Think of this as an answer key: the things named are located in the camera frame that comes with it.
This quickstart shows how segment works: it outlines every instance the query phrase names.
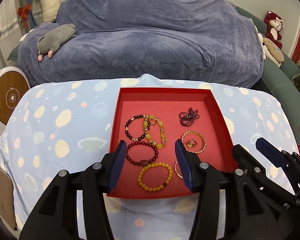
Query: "gray stuffed animal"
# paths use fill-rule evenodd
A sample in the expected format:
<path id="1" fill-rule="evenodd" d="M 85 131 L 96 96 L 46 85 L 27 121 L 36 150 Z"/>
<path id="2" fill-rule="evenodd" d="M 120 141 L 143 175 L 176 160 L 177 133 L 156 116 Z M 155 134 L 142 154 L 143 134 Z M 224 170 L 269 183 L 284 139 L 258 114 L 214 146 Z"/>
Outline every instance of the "gray stuffed animal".
<path id="1" fill-rule="evenodd" d="M 76 32 L 75 25 L 70 23 L 63 24 L 40 37 L 37 45 L 39 54 L 38 60 L 42 61 L 44 54 L 48 54 L 49 58 L 51 58 L 62 44 L 77 36 L 75 35 Z"/>

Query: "patterned bedsheet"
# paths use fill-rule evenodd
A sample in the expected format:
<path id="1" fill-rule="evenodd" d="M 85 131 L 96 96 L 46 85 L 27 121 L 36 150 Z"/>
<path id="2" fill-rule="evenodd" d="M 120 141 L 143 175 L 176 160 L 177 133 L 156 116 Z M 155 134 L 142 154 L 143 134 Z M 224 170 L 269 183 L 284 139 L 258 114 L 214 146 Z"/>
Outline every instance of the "patterned bedsheet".
<path id="1" fill-rule="evenodd" d="M 281 168 L 255 148 L 264 137 L 279 150 L 292 153 L 297 144 L 280 103 L 246 88 L 183 80 L 140 78 L 48 83 L 30 89 L 13 112 L 0 138 L 0 167 L 12 178 L 16 221 L 22 229 L 32 208 L 61 169 L 85 170 L 108 153 L 112 122 L 121 87 L 181 87 L 210 89 L 234 144 L 241 144 L 267 171 L 267 176 L 293 193 Z M 218 238 L 223 236 L 225 195 L 220 192 Z M 85 238 L 82 192 L 78 192 L 80 237 Z M 105 196 L 115 239 L 188 239 L 198 195 L 127 200 Z"/>

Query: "wooden panel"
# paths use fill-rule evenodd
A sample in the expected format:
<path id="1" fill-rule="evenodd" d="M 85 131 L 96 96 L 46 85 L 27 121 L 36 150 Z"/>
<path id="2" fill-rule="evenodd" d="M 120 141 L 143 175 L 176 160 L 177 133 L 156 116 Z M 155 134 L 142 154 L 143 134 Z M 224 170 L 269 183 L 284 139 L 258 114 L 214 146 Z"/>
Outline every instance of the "wooden panel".
<path id="1" fill-rule="evenodd" d="M 9 71 L 0 77 L 0 121 L 7 124 L 20 99 L 29 90 L 25 78 Z"/>

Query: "gold bracelet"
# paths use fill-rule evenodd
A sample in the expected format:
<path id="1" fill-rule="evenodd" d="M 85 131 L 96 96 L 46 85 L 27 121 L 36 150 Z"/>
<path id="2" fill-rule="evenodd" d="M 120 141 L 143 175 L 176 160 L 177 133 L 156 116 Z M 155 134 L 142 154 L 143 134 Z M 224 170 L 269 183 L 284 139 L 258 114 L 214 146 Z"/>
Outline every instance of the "gold bracelet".
<path id="1" fill-rule="evenodd" d="M 143 119 L 144 119 L 143 129 L 145 130 L 146 139 L 149 141 L 149 143 L 152 144 L 153 146 L 156 146 L 158 149 L 161 149 L 162 147 L 165 147 L 165 145 L 166 145 L 166 135 L 164 133 L 164 127 L 163 127 L 162 121 L 158 117 L 153 116 L 153 115 L 144 115 Z M 150 131 L 149 131 L 149 128 L 148 128 L 149 123 L 151 125 L 155 125 L 156 123 L 158 123 L 158 125 L 160 127 L 161 143 L 157 143 L 156 141 L 151 139 Z"/>
<path id="2" fill-rule="evenodd" d="M 202 140 L 202 142 L 203 142 L 203 147 L 202 147 L 202 149 L 201 149 L 200 151 L 198 151 L 198 152 L 192 152 L 192 151 L 189 151 L 189 152 L 196 153 L 196 154 L 199 154 L 199 153 L 203 152 L 203 150 L 206 148 L 206 140 L 204 139 L 203 135 L 202 135 L 201 133 L 198 133 L 197 131 L 191 130 L 191 131 L 185 132 L 185 133 L 182 135 L 182 137 L 181 137 L 181 141 L 182 141 L 182 142 L 183 142 L 184 136 L 187 135 L 187 134 L 195 134 L 195 135 L 197 135 L 197 136 Z M 186 146 L 187 146 L 188 148 L 194 147 L 194 146 L 196 146 L 196 145 L 197 145 L 197 142 L 196 142 L 195 140 L 193 140 L 193 139 L 187 141 L 187 143 L 186 143 Z M 178 173 L 178 171 L 177 171 L 177 163 L 178 163 L 178 161 L 176 161 L 176 162 L 174 163 L 174 171 L 175 171 L 175 173 L 176 173 L 180 178 L 183 179 L 183 176 L 181 176 L 181 175 Z"/>
<path id="3" fill-rule="evenodd" d="M 150 169 L 150 168 L 154 168 L 154 167 L 158 167 L 158 166 L 161 166 L 163 168 L 167 168 L 168 169 L 168 177 L 167 179 L 165 180 L 164 183 L 162 183 L 160 186 L 158 187 L 147 187 L 146 184 L 144 184 L 142 182 L 142 176 L 145 174 L 145 172 Z M 159 191 L 161 189 L 163 189 L 165 186 L 167 186 L 169 183 L 170 183 L 170 180 L 172 178 L 172 168 L 169 164 L 166 164 L 166 163 L 162 163 L 162 162 L 159 162 L 159 163 L 151 163 L 151 164 L 148 164 L 147 166 L 145 166 L 144 168 L 141 169 L 139 175 L 138 175 L 138 179 L 137 179 L 137 182 L 139 184 L 139 186 L 141 186 L 144 190 L 147 190 L 147 191 L 150 191 L 150 192 L 155 192 L 155 191 Z"/>

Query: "red bow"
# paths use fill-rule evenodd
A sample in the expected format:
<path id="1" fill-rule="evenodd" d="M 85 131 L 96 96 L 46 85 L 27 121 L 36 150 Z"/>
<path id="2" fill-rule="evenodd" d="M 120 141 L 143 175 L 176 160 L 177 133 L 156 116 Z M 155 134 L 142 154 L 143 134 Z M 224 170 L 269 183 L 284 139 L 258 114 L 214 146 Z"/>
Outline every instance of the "red bow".
<path id="1" fill-rule="evenodd" d="M 18 8 L 18 15 L 21 17 L 21 26 L 23 24 L 23 22 L 25 21 L 25 26 L 28 28 L 28 11 L 30 11 L 30 7 L 31 5 L 28 4 L 26 7 L 22 8 L 22 7 L 19 7 Z"/>

